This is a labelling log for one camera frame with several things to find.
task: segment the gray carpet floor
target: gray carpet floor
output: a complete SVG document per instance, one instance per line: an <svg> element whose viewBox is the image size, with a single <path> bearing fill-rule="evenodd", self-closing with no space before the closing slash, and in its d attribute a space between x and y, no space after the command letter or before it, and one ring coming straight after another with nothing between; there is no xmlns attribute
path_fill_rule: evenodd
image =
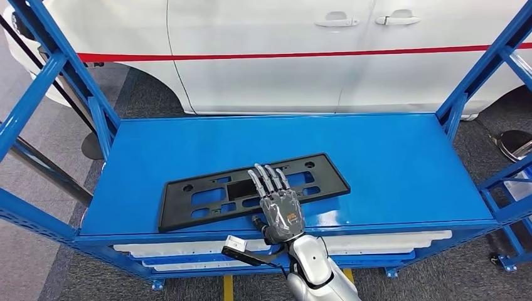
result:
<svg viewBox="0 0 532 301"><path fill-rule="evenodd" d="M455 149L475 182L509 165L492 138L502 130L532 132L532 102L528 91L507 95L481 113L473 122L462 122ZM176 97L159 82L130 70L118 97L116 109L123 117L182 116ZM101 162L94 162L85 181L93 189ZM79 223L83 209L77 206L71 224ZM519 236L526 235L517 225ZM433 256L400 271L388 279L382 269L353 270L360 296L377 300L531 300L532 263L514 273L503 272L489 263L492 251L512 254L502 233ZM234 278L237 301L293 300L281 275L251 275ZM222 300L221 277L170 280L162 292L84 255L60 248L40 300Z"/></svg>

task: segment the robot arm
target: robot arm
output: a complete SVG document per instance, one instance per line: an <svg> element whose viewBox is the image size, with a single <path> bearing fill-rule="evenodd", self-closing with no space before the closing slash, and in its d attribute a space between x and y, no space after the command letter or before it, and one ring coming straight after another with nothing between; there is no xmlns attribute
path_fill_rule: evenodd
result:
<svg viewBox="0 0 532 301"><path fill-rule="evenodd" d="M322 240L311 235L296 239L289 255L295 260L287 276L298 301L360 301L354 284L327 256Z"/></svg>
<svg viewBox="0 0 532 301"><path fill-rule="evenodd" d="M304 233L301 205L280 169L255 164L248 173L260 196L267 224L254 216L253 224L271 245L281 244L271 255L254 255L245 249L245 241L229 236L222 253L251 265L269 264L288 250L290 273L288 286L298 301L360 301L358 291L326 252L323 240Z"/></svg>

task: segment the blue shelf surface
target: blue shelf surface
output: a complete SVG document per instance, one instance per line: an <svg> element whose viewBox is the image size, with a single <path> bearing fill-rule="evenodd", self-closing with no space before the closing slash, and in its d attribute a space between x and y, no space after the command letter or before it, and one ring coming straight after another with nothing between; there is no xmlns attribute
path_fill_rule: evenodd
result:
<svg viewBox="0 0 532 301"><path fill-rule="evenodd" d="M310 234L495 223L434 114L197 117L121 121L80 235L157 234L165 182L319 152L351 193L303 205ZM249 217L170 233L260 238Z"/></svg>

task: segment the gray floor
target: gray floor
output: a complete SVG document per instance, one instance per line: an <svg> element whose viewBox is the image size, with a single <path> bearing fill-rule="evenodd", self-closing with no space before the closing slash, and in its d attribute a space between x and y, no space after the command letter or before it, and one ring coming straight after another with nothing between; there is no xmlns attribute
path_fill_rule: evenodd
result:
<svg viewBox="0 0 532 301"><path fill-rule="evenodd" d="M0 0L0 10L4 5ZM7 53L3 34L0 66L3 119L30 82L29 75ZM123 117L183 113L175 96L143 73L113 64L91 73ZM473 180L482 181L509 164L492 143L494 134L507 129L532 132L530 98L526 90L518 91L477 120L461 123L455 148ZM82 156L80 144L87 134L72 110L44 99L22 137L93 189L101 162ZM0 186L74 225L83 213L72 198L11 157L0 164ZM515 228L525 237L521 227ZM146 282L3 221L0 241L1 300L221 300L220 277L171 280L163 292L152 292ZM487 261L492 251L511 253L504 235L493 233L417 263L402 270L399 279L387 279L378 269L355 270L355 282L363 300L530 300L532 264L504 273ZM234 292L238 301L293 300L280 275L235 277Z"/></svg>

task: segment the white car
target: white car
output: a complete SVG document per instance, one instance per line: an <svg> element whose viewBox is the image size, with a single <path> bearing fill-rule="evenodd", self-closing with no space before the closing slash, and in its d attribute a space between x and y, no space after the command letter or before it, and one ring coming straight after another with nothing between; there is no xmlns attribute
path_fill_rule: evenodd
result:
<svg viewBox="0 0 532 301"><path fill-rule="evenodd" d="M189 114L433 112L524 3L44 0L83 61L144 71ZM12 13L8 7L3 16L40 58L39 44ZM519 53L532 61L529 48L524 43ZM503 65L464 117L520 85ZM54 88L47 96L66 104Z"/></svg>

